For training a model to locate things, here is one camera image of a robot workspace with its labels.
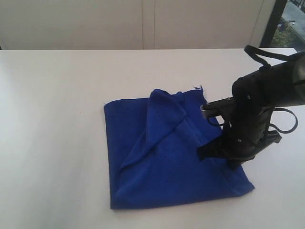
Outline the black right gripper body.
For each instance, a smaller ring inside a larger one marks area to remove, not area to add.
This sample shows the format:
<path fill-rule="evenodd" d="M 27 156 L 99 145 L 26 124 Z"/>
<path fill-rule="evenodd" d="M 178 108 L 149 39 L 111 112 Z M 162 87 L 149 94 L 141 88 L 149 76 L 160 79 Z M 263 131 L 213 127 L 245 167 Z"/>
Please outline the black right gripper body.
<path fill-rule="evenodd" d="M 238 78 L 232 86 L 234 109 L 226 116 L 221 152 L 228 161 L 248 161 L 282 137 L 269 130 L 278 99 L 281 73 L 260 69 Z"/>

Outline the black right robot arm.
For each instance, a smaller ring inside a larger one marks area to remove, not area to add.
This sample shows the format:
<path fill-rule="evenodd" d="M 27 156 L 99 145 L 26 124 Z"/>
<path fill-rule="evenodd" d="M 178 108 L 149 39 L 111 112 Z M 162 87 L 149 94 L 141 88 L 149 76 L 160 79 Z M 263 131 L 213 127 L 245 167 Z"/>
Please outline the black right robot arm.
<path fill-rule="evenodd" d="M 238 78 L 232 85 L 232 97 L 203 104 L 203 117 L 212 126 L 220 126 L 219 137 L 197 149 L 199 160 L 225 159 L 230 169 L 252 160 L 282 134 L 293 132 L 271 123 L 274 112 L 293 112 L 290 106 L 305 104 L 305 55 L 282 57 L 284 62 L 271 66 L 267 62 L 257 71 Z M 213 118 L 221 116 L 222 124 Z"/>

